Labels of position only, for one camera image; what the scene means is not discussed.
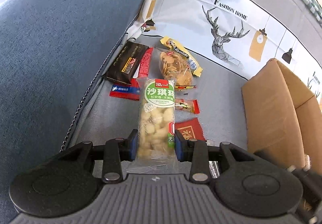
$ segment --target small red candy wrapper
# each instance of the small red candy wrapper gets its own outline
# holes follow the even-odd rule
[[[149,48],[140,62],[140,66],[131,79],[131,85],[115,83],[109,93],[111,97],[118,97],[138,101],[140,99],[140,87],[136,78],[147,77],[150,68],[150,60],[153,48]]]
[[[202,127],[197,118],[189,121],[175,123],[174,127],[181,132],[182,136],[186,139],[197,139],[206,141],[203,137]]]
[[[176,110],[184,110],[194,114],[199,114],[199,105],[197,100],[176,99],[174,103]]]

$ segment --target red square packet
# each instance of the red square packet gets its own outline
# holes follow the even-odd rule
[[[174,127],[181,132],[186,140],[197,139],[206,141],[203,137],[202,127],[197,118],[185,122],[176,122]]]

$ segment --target metal rivet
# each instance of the metal rivet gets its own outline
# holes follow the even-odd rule
[[[192,178],[195,181],[206,181],[208,179],[208,176],[204,173],[195,173],[192,175]]]
[[[104,175],[104,178],[107,181],[117,181],[120,178],[120,175],[116,172],[109,172]]]
[[[318,218],[316,216],[314,216],[313,218],[310,218],[309,220],[309,224],[314,224],[318,222]]]

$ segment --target deer head illustration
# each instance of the deer head illustration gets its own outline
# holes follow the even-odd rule
[[[230,42],[230,38],[242,38],[245,35],[247,35],[249,33],[249,31],[243,34],[244,25],[243,25],[243,21],[241,21],[241,30],[239,32],[237,32],[236,34],[235,34],[236,27],[234,27],[233,32],[227,32],[224,36],[219,35],[219,33],[218,33],[219,26],[217,24],[218,17],[214,21],[213,21],[212,17],[210,17],[210,12],[216,8],[217,7],[214,7],[212,9],[208,10],[206,13],[203,6],[202,6],[202,10],[206,16],[206,19],[210,23],[210,25],[212,26],[211,34],[214,37],[214,42],[213,42],[213,46],[212,46],[213,55],[215,55],[220,60],[227,62],[233,66],[243,68],[242,63],[239,60],[235,59],[234,57],[230,56],[228,53],[226,53],[224,51],[223,44],[225,42]]]

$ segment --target brown cardboard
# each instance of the brown cardboard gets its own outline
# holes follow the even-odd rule
[[[245,83],[242,93],[248,151],[264,150],[281,166],[298,168],[305,166],[304,154],[308,154],[321,174],[322,115],[310,89],[271,59]]]

